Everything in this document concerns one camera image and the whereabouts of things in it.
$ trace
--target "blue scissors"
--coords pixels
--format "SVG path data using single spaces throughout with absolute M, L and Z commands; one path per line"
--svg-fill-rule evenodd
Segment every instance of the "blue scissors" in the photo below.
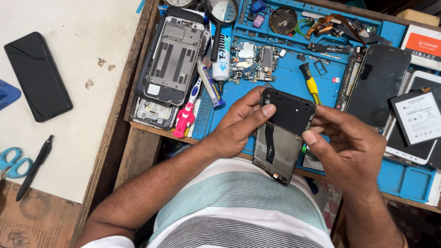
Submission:
M 6 161 L 7 155 L 12 151 L 15 151 L 15 157 L 10 161 Z M 6 177 L 9 177 L 11 179 L 17 179 L 24 177 L 28 174 L 34 162 L 30 158 L 20 159 L 22 157 L 22 154 L 23 154 L 22 149 L 17 147 L 8 148 L 0 154 L 0 170 L 1 170 L 0 180 L 5 179 Z M 20 168 L 20 166 L 23 165 L 24 162 L 28 162 L 29 166 L 25 173 L 20 174 L 18 172 L 18 169 Z

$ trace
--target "yellow screwdriver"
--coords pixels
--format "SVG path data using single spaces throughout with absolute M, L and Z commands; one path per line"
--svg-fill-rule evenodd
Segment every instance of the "yellow screwdriver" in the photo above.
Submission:
M 315 80 L 311 75 L 311 71 L 309 70 L 309 63 L 306 62 L 300 65 L 299 68 L 306 78 L 306 86 L 308 86 L 309 93 L 311 93 L 312 98 L 314 98 L 315 104 L 323 105 L 320 101 L 320 97 L 318 97 L 317 84 L 315 84 Z

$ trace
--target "man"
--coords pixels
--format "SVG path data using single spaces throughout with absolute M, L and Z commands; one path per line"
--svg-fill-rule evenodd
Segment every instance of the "man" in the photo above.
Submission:
M 333 247 L 304 179 L 293 176 L 285 187 L 251 162 L 230 158 L 276 112 L 272 104 L 260 108 L 263 90 L 255 87 L 237 100 L 205 139 L 104 200 L 76 247 L 132 248 L 135 231 L 158 211 L 149 248 Z M 303 139 L 344 192 L 351 246 L 405 247 L 376 183 L 383 136 L 350 114 L 317 106 Z

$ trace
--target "striped shirt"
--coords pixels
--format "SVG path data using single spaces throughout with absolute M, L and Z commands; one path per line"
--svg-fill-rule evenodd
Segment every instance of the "striped shirt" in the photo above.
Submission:
M 245 159 L 218 159 L 158 213 L 149 248 L 331 248 L 325 221 L 302 177 L 287 187 Z M 85 248 L 133 248 L 126 237 Z

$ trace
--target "white phone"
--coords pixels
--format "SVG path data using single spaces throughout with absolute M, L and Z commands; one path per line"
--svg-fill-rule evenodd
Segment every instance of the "white phone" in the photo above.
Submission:
M 410 90 L 420 89 L 421 87 L 431 87 L 434 89 L 433 94 L 435 98 L 441 98 L 441 92 L 439 92 L 439 90 L 441 90 L 441 77 L 422 71 L 415 71 L 412 74 L 403 94 L 408 93 Z M 387 153 L 420 165 L 424 165 L 429 161 L 430 155 L 437 143 L 437 140 L 432 140 L 410 147 L 405 146 L 405 142 L 398 130 L 395 117 L 392 118 L 385 137 L 388 141 L 386 147 Z

